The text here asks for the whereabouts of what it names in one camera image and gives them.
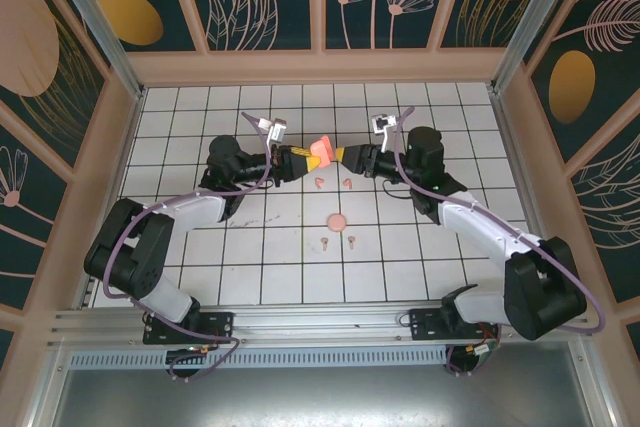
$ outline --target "pink disc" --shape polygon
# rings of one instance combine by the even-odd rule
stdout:
[[[327,227],[332,232],[342,232],[347,226],[347,219],[342,214],[331,214],[327,220]]]

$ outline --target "vent grill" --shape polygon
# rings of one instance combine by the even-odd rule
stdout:
[[[225,351],[210,352],[205,358],[187,359],[176,368],[208,367]],[[70,370],[154,370],[166,369],[167,351],[76,352]],[[367,367],[444,364],[444,346],[239,349],[220,368]]]

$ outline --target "grid line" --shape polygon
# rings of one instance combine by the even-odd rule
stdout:
[[[269,120],[272,120],[271,119],[272,104],[273,104],[273,86],[269,86]],[[271,151],[268,148],[270,147],[268,142],[269,142],[269,139],[267,139],[267,150],[265,152],[265,155],[268,155],[269,157],[271,157]],[[267,190],[268,189],[264,190],[264,207],[262,209],[262,252],[260,254],[260,296],[259,296],[260,305],[262,305],[262,280],[264,279],[264,244],[267,238]]]
[[[427,85],[426,84],[423,84],[423,85],[424,85],[424,89],[427,90]],[[398,85],[393,84],[393,86],[396,91],[396,101],[398,102],[398,113],[400,113],[400,110],[399,110],[400,97],[398,96]],[[431,107],[429,107],[429,115],[431,116],[431,121],[433,122],[433,111],[431,110]],[[402,136],[402,142],[404,144],[405,155],[406,155],[407,149],[409,148],[409,146],[408,146],[408,141],[405,141],[404,133],[402,132],[402,130],[396,127],[395,135]],[[427,300],[429,300],[429,284],[427,283],[427,272],[424,268],[424,262],[422,261],[422,259],[424,259],[424,253],[422,252],[422,238],[420,237],[420,224],[418,223],[418,211],[415,208],[413,209],[413,217],[416,219],[416,233],[418,235],[418,248],[420,249],[420,259],[421,259],[420,265],[422,267],[422,277],[424,278],[424,289],[425,289],[425,292],[427,293]]]
[[[364,103],[365,103],[365,108],[367,110],[367,128],[369,127],[369,120],[370,120],[370,116],[369,116],[369,99],[367,96],[367,88],[366,86],[364,86]],[[369,142],[371,142],[372,144],[373,142],[373,138],[371,137],[372,135],[376,135],[373,132],[369,131]],[[384,284],[384,300],[388,301],[389,300],[389,294],[387,292],[387,273],[386,273],[386,269],[384,267],[384,247],[382,246],[382,229],[380,228],[380,208],[378,207],[378,187],[376,186],[376,182],[375,179],[373,181],[373,195],[376,199],[376,217],[378,219],[378,240],[380,242],[380,261],[382,262],[382,283]]]
[[[335,141],[337,146],[338,143],[338,113],[336,111],[336,84],[332,84],[331,92],[333,93],[333,135],[335,135]],[[336,179],[338,181],[338,185],[336,188],[338,189],[338,213],[342,215],[342,198],[340,197],[340,173],[336,167]],[[344,275],[344,232],[340,232],[340,259],[342,260],[342,299],[347,301],[347,282]]]

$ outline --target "gray metal panel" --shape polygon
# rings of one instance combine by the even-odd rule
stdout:
[[[333,349],[238,349],[218,368],[309,368],[370,367],[391,365],[444,364],[445,346],[416,345],[399,347],[343,347]],[[191,369],[194,365],[209,367],[225,350],[210,352],[201,359],[176,366]],[[166,351],[84,351],[71,357],[69,370],[157,370],[165,369]]]
[[[590,426],[566,345],[505,345],[473,377],[442,366],[69,372],[54,425]]]

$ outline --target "cable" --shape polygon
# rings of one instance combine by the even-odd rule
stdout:
[[[458,366],[454,365],[452,362],[453,351],[455,350],[456,346],[451,345],[447,347],[447,359],[444,367],[445,369],[447,369],[449,373],[451,373],[452,375],[455,375],[456,377],[459,377],[460,374],[463,374],[463,373],[466,373],[468,376],[478,373],[478,371],[482,367],[484,367],[484,365],[487,362],[489,362],[489,359],[491,358],[491,356],[493,356],[495,349],[497,349],[498,346],[500,345],[500,337],[502,336],[502,325],[498,324],[498,335],[496,336],[494,336],[492,332],[486,329],[486,327],[483,324],[479,323],[478,325],[485,331],[484,340],[479,344],[475,344],[473,347],[478,347],[484,344],[487,340],[493,340],[495,342],[495,347],[493,348],[493,350],[490,350],[486,354],[483,354],[482,356],[478,357],[478,362],[476,363],[476,365],[473,367],[473,369],[468,371],[464,371],[460,369]],[[489,334],[492,337],[492,339],[488,339],[487,334]],[[468,353],[467,355],[472,356],[475,354],[471,352],[471,353]]]
[[[191,192],[189,194],[179,195],[178,197],[174,197],[174,198],[166,200],[164,202],[160,202],[158,204],[152,205],[151,207],[143,210],[142,212],[140,212],[138,215],[136,215],[131,220],[129,225],[127,225],[127,227],[122,232],[122,235],[120,235],[120,237],[118,238],[118,241],[116,242],[116,244],[115,244],[115,246],[114,246],[114,248],[113,248],[113,250],[111,252],[111,255],[109,256],[109,260],[107,261],[107,265],[106,265],[106,268],[105,268],[105,271],[104,271],[104,275],[102,277],[102,290],[104,292],[104,295],[109,299],[127,298],[127,299],[129,299],[131,301],[131,303],[133,305],[135,305],[136,307],[139,307],[144,312],[146,312],[148,315],[155,316],[158,320],[163,322],[165,325],[167,325],[168,327],[180,332],[181,334],[185,334],[185,335],[188,335],[190,337],[196,337],[198,339],[209,340],[209,341],[213,341],[213,342],[229,342],[229,341],[234,342],[233,347],[231,347],[224,355],[222,355],[222,357],[220,357],[220,359],[218,359],[211,367],[208,367],[207,369],[204,369],[204,370],[200,370],[200,371],[198,371],[198,373],[192,375],[191,377],[187,377],[187,378],[182,379],[185,383],[188,382],[189,379],[197,380],[197,379],[205,377],[206,375],[209,375],[211,372],[213,372],[216,367],[218,367],[233,352],[235,352],[235,350],[240,345],[240,339],[237,339],[235,337],[221,337],[221,336],[217,336],[217,335],[200,334],[199,332],[192,332],[192,331],[187,330],[187,329],[185,329],[183,327],[180,327],[179,325],[171,322],[169,319],[167,319],[167,318],[163,317],[162,315],[154,312],[152,309],[150,309],[146,305],[140,303],[138,300],[131,298],[131,296],[129,296],[127,294],[113,294],[109,290],[109,278],[111,276],[111,271],[113,270],[113,265],[115,263],[116,257],[118,256],[118,253],[120,252],[120,249],[122,248],[122,245],[124,244],[124,241],[127,239],[127,237],[129,236],[131,231],[135,228],[135,226],[138,225],[138,223],[143,218],[145,218],[147,215],[153,213],[154,210],[161,209],[161,208],[166,209],[167,207],[169,207],[169,206],[171,206],[171,205],[173,205],[175,203],[182,202],[184,200],[188,200],[188,199],[192,199],[192,198],[196,198],[196,197],[203,197],[203,198],[208,198],[208,197],[234,197],[234,196],[238,196],[238,195],[246,195],[246,194],[249,194],[249,193],[253,192],[254,190],[258,189],[264,183],[264,181],[267,179],[267,176],[269,175],[269,171],[271,170],[271,151],[269,149],[269,144],[268,144],[267,139],[265,138],[264,134],[260,130],[260,127],[258,127],[258,119],[248,115],[245,112],[242,112],[242,115],[244,116],[245,119],[247,119],[249,121],[249,123],[253,126],[253,128],[256,130],[256,132],[260,136],[260,140],[262,141],[262,143],[263,143],[263,145],[265,147],[265,153],[267,154],[266,155],[266,168],[265,168],[264,173],[262,174],[262,177],[260,178],[260,180],[258,180],[258,182],[256,182],[252,187],[249,187],[248,189],[244,189],[244,190],[240,190],[240,191],[236,191],[236,192],[213,192],[213,191],[210,191],[210,190],[202,190],[202,191],[197,191],[197,192]],[[180,357],[177,357],[176,359],[174,359],[173,362],[171,362],[171,365],[169,366],[169,373],[172,375],[173,379],[176,380],[176,379],[179,378],[177,375],[175,375],[175,372],[173,370],[174,366],[178,362],[180,362],[182,360],[189,359],[189,358],[193,358],[194,356],[199,356],[199,355],[200,354],[187,354],[187,355],[183,355],[183,356],[180,356]]]
[[[270,189],[271,187],[273,187],[273,180],[267,179],[265,181],[265,184],[267,184],[267,185],[265,185],[264,187],[258,187],[258,190],[268,190],[268,189]],[[245,184],[245,183],[242,183],[240,185],[242,185],[243,187],[253,187],[253,185]]]
[[[384,184],[386,182],[391,182],[389,179],[384,179],[382,181],[382,190],[384,190],[384,193],[387,194],[389,197],[393,197],[394,199],[399,199],[399,200],[411,200],[411,196],[407,195],[407,196],[401,196],[401,195],[392,195],[384,186]]]
[[[393,157],[394,157],[394,160],[395,160],[395,163],[396,163],[396,169],[398,170],[398,173],[400,174],[400,177],[402,177],[402,180],[404,180],[405,183],[409,187],[411,187],[413,190],[416,190],[417,192],[420,192],[421,194],[426,195],[428,197],[431,197],[431,198],[434,198],[436,200],[439,200],[440,202],[451,202],[453,204],[459,205],[459,206],[464,207],[466,209],[475,209],[481,215],[483,215],[487,219],[491,220],[494,224],[496,224],[499,227],[501,227],[502,229],[506,230],[510,235],[513,235],[514,237],[519,238],[520,242],[522,242],[524,245],[529,247],[536,254],[538,254],[540,257],[542,257],[544,260],[546,260],[551,265],[553,265],[556,269],[558,269],[562,274],[564,274],[573,283],[573,285],[575,285],[578,288],[578,290],[580,290],[580,292],[582,292],[584,294],[584,296],[587,299],[589,299],[589,302],[591,302],[591,304],[593,305],[593,307],[596,310],[596,313],[598,314],[598,324],[595,327],[574,327],[574,326],[571,326],[571,325],[561,325],[560,327],[558,327],[559,329],[562,329],[562,330],[565,330],[565,331],[568,331],[568,332],[577,332],[577,333],[585,334],[585,335],[595,334],[597,332],[602,331],[604,329],[605,322],[606,322],[605,321],[604,311],[602,310],[602,307],[598,303],[598,301],[595,298],[595,296],[589,291],[589,289],[587,289],[585,287],[585,285],[582,282],[580,282],[580,279],[578,279],[575,275],[573,275],[564,265],[562,265],[560,262],[558,262],[556,259],[554,259],[551,255],[547,254],[538,245],[534,244],[533,242],[531,242],[526,237],[520,236],[520,233],[517,232],[508,223],[506,223],[500,217],[498,217],[494,213],[490,212],[489,210],[485,209],[481,205],[472,205],[469,202],[466,202],[464,200],[456,199],[456,198],[453,198],[453,197],[446,197],[444,195],[440,195],[440,194],[436,194],[434,192],[430,192],[430,191],[428,191],[426,189],[423,189],[419,185],[416,185],[414,182],[411,181],[411,179],[407,176],[407,173],[404,171],[404,167],[402,167],[402,163],[400,162],[400,148],[402,147],[401,146],[401,138],[402,138],[402,136],[398,135],[398,132],[402,132],[402,125],[404,124],[404,121],[406,120],[406,118],[409,115],[411,115],[411,113],[414,110],[415,110],[415,107],[413,107],[413,106],[411,106],[407,110],[405,110],[405,112],[398,119],[397,126],[396,126],[395,143],[394,143],[395,151],[393,153]]]
[[[411,327],[411,324],[403,324],[402,323],[402,318],[403,317],[407,317],[409,315],[409,312],[405,312],[404,314],[402,314],[400,317],[398,317],[397,322],[402,326],[402,327]]]

